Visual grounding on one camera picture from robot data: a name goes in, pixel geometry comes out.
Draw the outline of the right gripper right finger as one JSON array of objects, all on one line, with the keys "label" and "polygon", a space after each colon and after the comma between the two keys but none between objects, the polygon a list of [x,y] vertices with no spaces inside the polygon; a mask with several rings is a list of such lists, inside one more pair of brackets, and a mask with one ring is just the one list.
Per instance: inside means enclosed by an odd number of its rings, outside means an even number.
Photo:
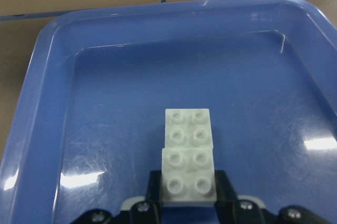
[{"label": "right gripper right finger", "polygon": [[248,198],[240,199],[225,171],[216,170],[214,176],[215,209],[220,223],[265,223],[258,204]]}]

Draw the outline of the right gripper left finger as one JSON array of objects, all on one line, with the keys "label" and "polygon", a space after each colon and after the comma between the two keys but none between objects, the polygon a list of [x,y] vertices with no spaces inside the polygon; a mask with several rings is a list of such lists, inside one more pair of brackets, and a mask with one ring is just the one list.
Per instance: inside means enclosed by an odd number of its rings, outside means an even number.
[{"label": "right gripper left finger", "polygon": [[122,203],[126,223],[162,223],[162,173],[151,171],[145,196],[128,198]]}]

